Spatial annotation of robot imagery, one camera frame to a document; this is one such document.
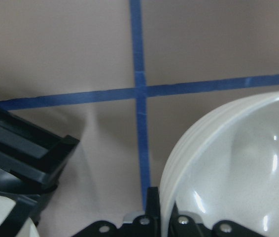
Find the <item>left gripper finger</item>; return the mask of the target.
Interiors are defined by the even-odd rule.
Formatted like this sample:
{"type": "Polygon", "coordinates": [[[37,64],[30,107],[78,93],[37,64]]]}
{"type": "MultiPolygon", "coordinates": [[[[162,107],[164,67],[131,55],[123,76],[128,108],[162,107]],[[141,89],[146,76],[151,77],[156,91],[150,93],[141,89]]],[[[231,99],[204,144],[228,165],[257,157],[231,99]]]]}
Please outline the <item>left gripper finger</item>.
{"type": "Polygon", "coordinates": [[[160,200],[158,187],[147,189],[145,216],[149,219],[149,234],[152,237],[160,236],[160,200]]]}

